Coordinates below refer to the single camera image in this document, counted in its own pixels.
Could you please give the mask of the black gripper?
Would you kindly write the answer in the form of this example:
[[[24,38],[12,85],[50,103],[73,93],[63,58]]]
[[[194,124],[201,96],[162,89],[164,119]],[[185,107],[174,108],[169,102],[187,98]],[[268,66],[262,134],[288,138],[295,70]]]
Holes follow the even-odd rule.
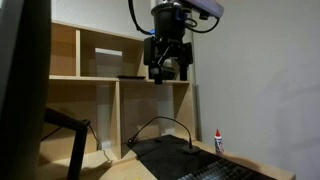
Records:
[[[167,59],[177,62],[180,80],[187,81],[188,66],[193,63],[192,44],[184,43],[187,14],[178,2],[156,5],[151,14],[154,17],[155,35],[144,40],[144,64],[156,84],[173,74],[163,66]]]

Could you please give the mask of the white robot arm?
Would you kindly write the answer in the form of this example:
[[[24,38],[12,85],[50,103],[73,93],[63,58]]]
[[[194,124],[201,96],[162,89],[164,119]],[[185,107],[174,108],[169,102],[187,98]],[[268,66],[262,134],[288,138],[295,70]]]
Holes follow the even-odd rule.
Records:
[[[208,30],[193,29],[188,14],[200,13],[200,19],[214,17],[216,23]],[[156,5],[151,14],[154,17],[154,34],[144,40],[144,64],[149,67],[149,78],[161,84],[175,74],[164,62],[174,60],[179,65],[180,80],[187,80],[188,66],[193,63],[192,44],[184,43],[185,30],[197,33],[212,31],[219,23],[224,7],[216,0],[164,0]]]

